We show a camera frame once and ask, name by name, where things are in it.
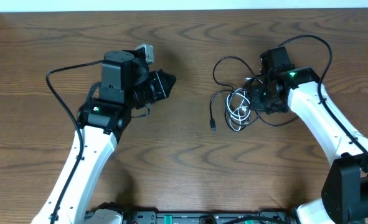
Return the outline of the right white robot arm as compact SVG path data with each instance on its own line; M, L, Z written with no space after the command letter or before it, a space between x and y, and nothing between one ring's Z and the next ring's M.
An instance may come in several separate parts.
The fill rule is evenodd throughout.
M368 218L368 139L340 112L312 68L295 68L284 47L260 56L262 84L248 89L257 112L294 112L330 165L321 197L300 205L298 223L355 223Z

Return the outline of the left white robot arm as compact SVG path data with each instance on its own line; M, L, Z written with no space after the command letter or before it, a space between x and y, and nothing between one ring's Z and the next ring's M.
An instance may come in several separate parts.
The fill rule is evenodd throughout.
M109 204L87 210L99 176L134 118L132 110L150 109L169 97L176 77L162 70L150 71L152 45L134 50L107 52L101 80L94 83L76 116L67 114L75 128L66 163L52 193L33 223L124 223L123 212Z

